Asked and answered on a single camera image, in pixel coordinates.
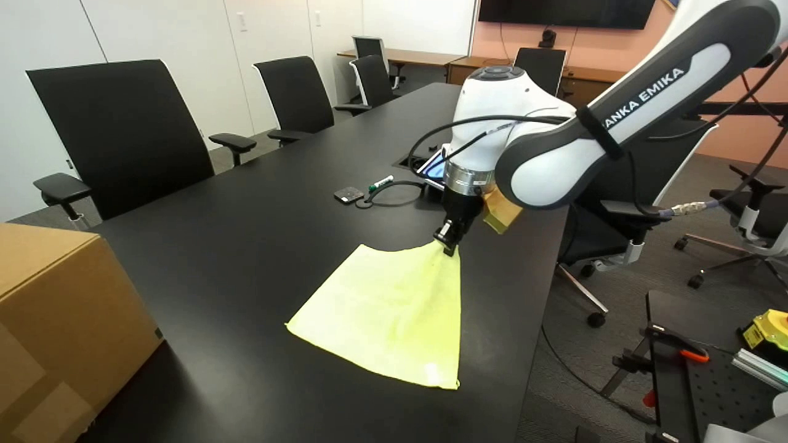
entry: cardboard box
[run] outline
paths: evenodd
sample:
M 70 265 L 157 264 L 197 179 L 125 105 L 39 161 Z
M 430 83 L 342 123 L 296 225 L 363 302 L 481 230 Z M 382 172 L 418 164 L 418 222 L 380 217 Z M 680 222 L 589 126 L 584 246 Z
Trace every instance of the cardboard box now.
M 0 440 L 76 440 L 160 345 L 96 233 L 0 225 Z

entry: office chair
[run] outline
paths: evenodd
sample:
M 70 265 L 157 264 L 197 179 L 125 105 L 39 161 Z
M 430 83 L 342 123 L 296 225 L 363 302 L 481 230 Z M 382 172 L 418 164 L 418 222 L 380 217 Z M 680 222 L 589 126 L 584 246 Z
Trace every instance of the office chair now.
M 46 204 L 93 196 L 100 219 L 118 217 L 174 190 L 213 178 L 205 140 L 160 60 L 28 72 L 78 178 L 34 182 Z M 220 134 L 215 144 L 249 152 L 249 139 Z
M 396 99 L 382 60 L 363 56 L 349 61 L 349 67 L 353 67 L 354 82 L 359 83 L 364 105 L 375 108 Z
M 514 67 L 525 68 L 527 77 L 540 83 L 540 88 L 559 97 L 565 60 L 565 49 L 519 46 Z
M 405 82 L 402 77 L 402 67 L 392 68 L 389 56 L 385 55 L 385 40 L 380 36 L 353 36 L 354 44 L 354 56 L 364 60 L 364 56 L 378 56 L 385 61 L 387 67 L 387 77 L 392 82 L 392 88 L 398 88 L 398 83 Z
M 311 56 L 270 60 L 254 67 L 264 77 L 278 119 L 278 130 L 268 130 L 268 139 L 288 145 L 336 123 L 320 72 Z M 363 114 L 366 105 L 347 104 L 338 112 Z
M 615 157 L 570 208 L 559 273 L 597 307 L 592 328 L 607 323 L 609 307 L 581 283 L 597 272 L 636 264 L 645 237 L 664 222 L 655 204 L 687 164 L 708 134 L 680 140 L 655 140 L 658 136 L 696 129 L 699 119 L 662 119 L 652 130 L 634 139 L 626 147 L 630 157 Z
M 748 169 L 728 164 L 741 179 Z M 678 252 L 685 252 L 689 241 L 708 244 L 714 249 L 735 252 L 740 259 L 716 264 L 712 268 L 699 268 L 687 286 L 701 288 L 705 278 L 714 272 L 726 272 L 741 264 L 760 264 L 785 290 L 788 283 L 776 265 L 785 265 L 781 259 L 788 256 L 788 195 L 776 193 L 784 185 L 767 182 L 760 178 L 752 179 L 748 193 L 735 195 L 731 190 L 712 190 L 709 195 L 721 201 L 731 215 L 731 227 L 740 230 L 743 246 L 725 244 L 716 238 L 685 233 L 675 241 Z

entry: black table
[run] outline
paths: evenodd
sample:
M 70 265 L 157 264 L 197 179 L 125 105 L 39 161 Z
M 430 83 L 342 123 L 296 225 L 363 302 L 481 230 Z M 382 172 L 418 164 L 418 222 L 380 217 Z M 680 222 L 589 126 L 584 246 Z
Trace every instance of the black table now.
M 759 407 L 760 411 L 772 409 L 772 401 L 767 401 L 768 397 L 764 397 L 764 392 L 772 392 L 772 390 L 741 374 L 736 366 L 731 366 L 735 353 L 741 349 L 736 329 L 748 326 L 767 307 L 785 311 L 788 302 L 779 299 L 767 299 L 759 294 L 743 296 L 743 299 L 719 296 L 709 300 L 709 299 L 680 299 L 659 290 L 650 290 L 645 300 L 647 300 L 650 323 L 664 326 L 668 329 L 678 329 L 712 353 L 712 365 L 696 366 L 693 372 L 699 377 L 709 372 L 709 377 L 714 374 L 714 379 L 721 374 L 726 381 L 726 386 L 719 392 L 719 401 L 728 407 L 725 407 L 726 411 L 725 417 L 716 417 L 716 423 L 721 423 L 728 413 L 736 413 L 740 432 L 748 432 L 756 423 L 760 423 L 764 417 L 756 413 L 754 407 Z M 658 395 L 659 428 L 678 435 L 683 443 L 701 440 L 705 428 L 696 428 L 696 417 L 694 417 L 696 411 L 693 404 L 687 365 L 671 348 L 658 345 L 652 348 L 652 353 L 655 353 L 655 395 Z M 767 401 L 767 404 L 752 404 L 752 398 L 741 401 L 740 398 L 741 392 L 764 397 L 756 401 Z
M 565 212 L 464 244 L 460 392 L 359 372 L 284 329 L 357 244 L 434 237 L 438 208 L 363 212 L 333 193 L 406 178 L 396 161 L 455 97 L 427 87 L 100 225 L 168 348 L 83 440 L 514 440 Z

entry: chair wheel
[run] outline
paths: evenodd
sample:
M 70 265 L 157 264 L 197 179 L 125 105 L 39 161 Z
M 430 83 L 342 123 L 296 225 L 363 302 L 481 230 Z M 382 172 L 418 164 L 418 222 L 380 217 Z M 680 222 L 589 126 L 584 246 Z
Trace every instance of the chair wheel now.
M 685 252 L 685 249 L 687 249 L 687 237 L 678 238 L 678 241 L 672 244 L 672 249 L 675 249 L 675 252 Z
M 592 278 L 594 273 L 597 273 L 594 265 L 584 265 L 581 273 L 578 273 L 578 278 Z
M 687 280 L 689 288 L 699 288 L 701 283 L 705 283 L 705 275 L 693 275 L 693 278 Z
M 609 320 L 607 313 L 594 313 L 594 315 L 589 315 L 589 326 L 592 326 L 594 329 L 604 328 L 607 320 Z

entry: yellow-green towel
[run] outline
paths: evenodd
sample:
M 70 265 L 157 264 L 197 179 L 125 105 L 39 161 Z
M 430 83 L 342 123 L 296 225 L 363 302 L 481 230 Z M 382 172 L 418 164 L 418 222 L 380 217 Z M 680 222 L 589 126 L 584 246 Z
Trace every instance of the yellow-green towel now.
M 458 390 L 460 254 L 357 246 L 288 329 L 369 372 Z

